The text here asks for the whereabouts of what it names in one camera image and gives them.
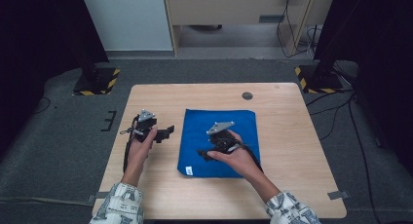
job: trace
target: metal bracket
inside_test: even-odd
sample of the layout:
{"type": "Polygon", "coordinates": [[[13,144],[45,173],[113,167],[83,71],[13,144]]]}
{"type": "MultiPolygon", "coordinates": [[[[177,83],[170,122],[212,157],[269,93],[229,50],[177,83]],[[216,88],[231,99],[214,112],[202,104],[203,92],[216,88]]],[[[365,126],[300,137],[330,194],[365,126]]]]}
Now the metal bracket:
{"type": "Polygon", "coordinates": [[[212,128],[210,128],[210,130],[206,131],[207,134],[214,134],[214,133],[218,133],[220,131],[224,131],[228,128],[230,128],[231,126],[233,126],[235,123],[234,122],[224,122],[224,123],[216,123],[212,126],[212,128]]]}
{"type": "Polygon", "coordinates": [[[142,109],[142,110],[140,111],[139,119],[138,119],[137,121],[138,121],[138,122],[143,122],[143,121],[145,121],[145,120],[152,119],[152,118],[154,118],[154,117],[155,117],[155,114],[154,114],[154,113],[151,113],[151,112],[149,112],[149,111],[147,111],[147,110],[145,110],[145,109],[142,109]]]}

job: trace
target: person's left hand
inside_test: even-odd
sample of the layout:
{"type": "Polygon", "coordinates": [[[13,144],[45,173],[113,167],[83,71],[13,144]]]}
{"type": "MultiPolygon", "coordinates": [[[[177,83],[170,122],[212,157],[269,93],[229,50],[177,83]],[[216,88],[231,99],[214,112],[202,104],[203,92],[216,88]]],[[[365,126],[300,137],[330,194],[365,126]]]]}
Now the person's left hand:
{"type": "Polygon", "coordinates": [[[125,170],[121,182],[137,186],[140,175],[143,172],[143,164],[148,157],[149,150],[152,149],[153,140],[157,134],[158,128],[152,128],[146,139],[141,143],[133,138],[128,155],[128,167],[125,170]]]}

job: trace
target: gray carpet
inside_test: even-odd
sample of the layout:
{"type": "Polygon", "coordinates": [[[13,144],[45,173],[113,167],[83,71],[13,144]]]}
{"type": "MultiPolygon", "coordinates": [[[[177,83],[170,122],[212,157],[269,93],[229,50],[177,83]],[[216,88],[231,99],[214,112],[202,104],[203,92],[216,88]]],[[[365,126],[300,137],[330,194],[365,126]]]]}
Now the gray carpet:
{"type": "MultiPolygon", "coordinates": [[[[293,68],[308,63],[307,60],[264,59],[113,60],[111,66],[120,68],[121,72],[112,93],[92,96],[72,95],[72,89],[81,75],[80,69],[54,77],[45,87],[45,97],[50,100],[50,106],[48,100],[40,101],[36,111],[41,112],[28,120],[0,165],[0,197],[85,202],[88,195],[95,194],[130,89],[135,84],[298,83],[293,68]],[[112,116],[108,111],[117,111],[115,121],[111,131],[101,131],[108,127],[105,119],[112,116]]],[[[329,95],[310,105],[309,112],[340,105],[351,94],[329,95]]],[[[303,93],[307,103],[319,96],[321,94],[303,93]]],[[[412,176],[397,162],[391,150],[376,146],[374,134],[360,107],[354,102],[352,110],[365,150],[373,201],[381,222],[413,221],[412,176]]],[[[319,137],[324,137],[333,125],[334,110],[313,115],[312,118],[319,137]]],[[[360,146],[347,105],[337,112],[333,132],[321,141],[321,145],[339,189],[351,195],[344,200],[348,211],[345,218],[322,219],[321,222],[377,223],[371,209],[360,146]]],[[[91,212],[90,206],[0,203],[0,223],[88,223],[91,212]]]]}

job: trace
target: wooden table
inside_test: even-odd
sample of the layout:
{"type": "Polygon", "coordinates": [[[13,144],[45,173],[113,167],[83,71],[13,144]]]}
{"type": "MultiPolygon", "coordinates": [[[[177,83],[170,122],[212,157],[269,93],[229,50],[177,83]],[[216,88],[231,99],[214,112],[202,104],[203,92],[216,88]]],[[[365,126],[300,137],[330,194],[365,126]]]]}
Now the wooden table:
{"type": "MultiPolygon", "coordinates": [[[[262,168],[283,191],[309,205],[321,218],[342,218],[341,199],[327,193],[337,185],[322,151],[300,90],[292,83],[136,85],[131,89],[99,192],[122,177],[127,129],[141,109],[156,114],[159,129],[175,125],[170,139],[154,147],[145,162],[139,189],[145,219],[264,219],[259,196],[240,178],[185,177],[176,169],[185,109],[255,112],[262,168]],[[245,100],[244,92],[253,99],[245,100]]],[[[103,199],[96,200],[94,213],[103,199]]]]}

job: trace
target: person's right hand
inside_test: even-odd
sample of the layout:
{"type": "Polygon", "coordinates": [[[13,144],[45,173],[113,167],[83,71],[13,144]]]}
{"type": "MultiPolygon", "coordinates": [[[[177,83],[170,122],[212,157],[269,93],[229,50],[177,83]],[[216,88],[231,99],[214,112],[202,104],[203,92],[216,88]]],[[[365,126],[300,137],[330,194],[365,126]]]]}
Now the person's right hand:
{"type": "MultiPolygon", "coordinates": [[[[233,135],[239,142],[243,142],[243,140],[237,133],[230,130],[228,130],[228,132],[233,135]]],[[[251,176],[256,173],[262,173],[262,171],[252,160],[249,153],[243,148],[238,148],[231,154],[223,154],[217,151],[209,151],[207,152],[207,154],[217,161],[226,163],[246,179],[251,178],[251,176]]]]}

